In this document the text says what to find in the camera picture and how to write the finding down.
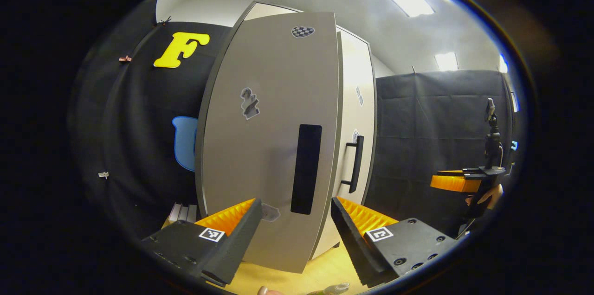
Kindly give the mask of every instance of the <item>black handle slot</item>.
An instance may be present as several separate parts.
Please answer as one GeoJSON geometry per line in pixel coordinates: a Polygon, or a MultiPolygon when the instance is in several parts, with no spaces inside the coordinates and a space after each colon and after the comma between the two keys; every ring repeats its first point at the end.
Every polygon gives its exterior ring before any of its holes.
{"type": "Polygon", "coordinates": [[[299,125],[297,141],[297,159],[295,159],[295,177],[293,178],[293,196],[291,212],[310,215],[314,203],[314,190],[318,177],[318,162],[322,141],[322,126],[315,124],[299,125]]]}
{"type": "Polygon", "coordinates": [[[349,193],[353,193],[357,189],[357,182],[359,181],[359,172],[361,170],[361,158],[363,157],[363,136],[357,136],[357,143],[346,143],[347,147],[355,147],[355,164],[353,166],[353,175],[350,181],[341,180],[340,183],[350,185],[349,193]]]}

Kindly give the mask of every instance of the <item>checkered sticker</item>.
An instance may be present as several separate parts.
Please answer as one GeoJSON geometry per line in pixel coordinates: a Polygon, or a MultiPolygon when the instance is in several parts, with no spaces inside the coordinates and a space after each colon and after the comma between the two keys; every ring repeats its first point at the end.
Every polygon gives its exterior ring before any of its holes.
{"type": "Polygon", "coordinates": [[[221,238],[223,238],[223,234],[225,234],[224,231],[206,228],[204,231],[202,231],[199,237],[206,240],[212,240],[213,242],[218,242],[221,240],[221,238]]]}
{"type": "Polygon", "coordinates": [[[295,38],[305,38],[308,35],[312,35],[315,31],[314,27],[295,26],[291,30],[291,34],[293,34],[295,38]]]}
{"type": "Polygon", "coordinates": [[[390,230],[386,229],[386,227],[381,227],[375,230],[369,230],[367,231],[367,233],[371,237],[371,240],[373,240],[374,242],[394,236],[394,234],[390,232],[390,230]]]}

